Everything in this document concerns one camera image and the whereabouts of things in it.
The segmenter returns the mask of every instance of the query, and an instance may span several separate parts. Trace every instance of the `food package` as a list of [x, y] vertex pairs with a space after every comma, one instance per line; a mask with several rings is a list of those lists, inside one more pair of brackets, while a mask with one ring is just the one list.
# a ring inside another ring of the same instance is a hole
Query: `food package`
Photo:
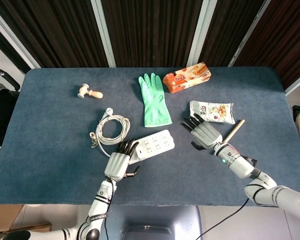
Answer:
[[235, 124], [232, 113], [233, 103], [211, 103], [204, 101], [190, 102], [190, 115], [200, 115], [208, 122]]
[[207, 82], [211, 72], [204, 62], [174, 71], [165, 75], [163, 83], [168, 87], [170, 93], [176, 93], [194, 85]]

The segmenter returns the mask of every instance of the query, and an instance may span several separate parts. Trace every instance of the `cardboard box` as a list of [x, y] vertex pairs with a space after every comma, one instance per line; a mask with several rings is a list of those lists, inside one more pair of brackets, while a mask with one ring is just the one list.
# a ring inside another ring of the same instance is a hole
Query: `cardboard box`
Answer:
[[9, 231], [24, 205], [0, 204], [0, 232]]
[[27, 230], [27, 231], [32, 231], [32, 232], [37, 232], [37, 233], [48, 233], [51, 231], [52, 225], [51, 223], [47, 223], [47, 224], [39, 224], [39, 225], [35, 225], [32, 227], [21, 227], [19, 229], [14, 229], [14, 230], [10, 230], [10, 231], [4, 231], [4, 232], [0, 232], [0, 240], [6, 236], [8, 233], [11, 232], [15, 232], [15, 231], [19, 231], [19, 230]]
[[204, 62], [168, 73], [163, 78], [163, 83], [168, 87], [170, 93], [176, 93], [197, 84], [207, 82], [211, 72]]

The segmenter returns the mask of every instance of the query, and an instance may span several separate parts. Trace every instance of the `black chair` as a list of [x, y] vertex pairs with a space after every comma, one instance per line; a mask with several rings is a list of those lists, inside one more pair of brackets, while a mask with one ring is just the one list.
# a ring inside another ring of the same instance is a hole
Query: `black chair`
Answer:
[[0, 90], [0, 149], [3, 143], [7, 127], [15, 108], [20, 85], [8, 73], [0, 69], [0, 77], [3, 77], [8, 83], [14, 87], [14, 91], [8, 89]]

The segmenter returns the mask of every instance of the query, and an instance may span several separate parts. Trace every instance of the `black cable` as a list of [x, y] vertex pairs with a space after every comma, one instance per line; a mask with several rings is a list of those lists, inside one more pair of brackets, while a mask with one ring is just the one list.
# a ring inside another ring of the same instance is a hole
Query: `black cable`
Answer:
[[[257, 165], [257, 160], [251, 158], [252, 160], [252, 166], [253, 167], [256, 167]], [[241, 209], [244, 208], [244, 206], [247, 204], [247, 202], [249, 201], [249, 198], [247, 198], [244, 202], [244, 204], [237, 210], [235, 211], [234, 213], [230, 214], [229, 216], [227, 216], [226, 218], [224, 218], [222, 221], [218, 222], [216, 225], [210, 227], [207, 231], [205, 231], [204, 233], [202, 233], [200, 236], [198, 236], [195, 240], [198, 240], [199, 238], [201, 238], [203, 235], [205, 235], [207, 232], [209, 232], [210, 230], [214, 229], [216, 226], [222, 224], [225, 220], [231, 218], [233, 215], [237, 214]]]
[[[110, 177], [106, 176], [106, 179], [108, 181], [110, 181], [111, 187], [112, 187], [111, 199], [109, 200], [109, 205], [108, 205], [108, 208], [106, 210], [106, 212], [108, 212], [109, 208], [110, 208], [110, 205], [111, 205], [111, 202], [112, 202], [112, 198], [114, 197], [114, 183], [112, 182], [112, 179]], [[104, 219], [104, 229], [105, 229], [106, 240], [109, 240], [108, 229], [107, 229], [107, 218]]]
[[200, 236], [198, 236], [195, 240], [198, 240], [199, 238], [201, 238], [203, 235], [205, 235], [207, 232], [209, 232], [210, 230], [214, 229], [216, 226], [222, 224], [225, 220], [227, 220], [228, 218], [231, 218], [233, 215], [237, 214], [241, 209], [244, 208], [244, 206], [247, 204], [247, 202], [249, 201], [249, 198], [247, 198], [247, 200], [245, 200], [244, 204], [234, 213], [232, 213], [231, 215], [227, 216], [225, 219], [223, 219], [222, 221], [218, 222], [216, 225], [210, 227], [207, 231], [205, 231], [204, 233], [202, 233]]

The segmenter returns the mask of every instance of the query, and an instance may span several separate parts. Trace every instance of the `white power strip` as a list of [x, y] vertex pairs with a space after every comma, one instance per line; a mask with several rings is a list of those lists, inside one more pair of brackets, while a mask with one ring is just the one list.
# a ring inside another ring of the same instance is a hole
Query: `white power strip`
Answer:
[[136, 140], [133, 143], [135, 142], [139, 142], [139, 145], [136, 147], [129, 161], [129, 165], [175, 148], [174, 139], [170, 135], [169, 130], [157, 132], [150, 136]]

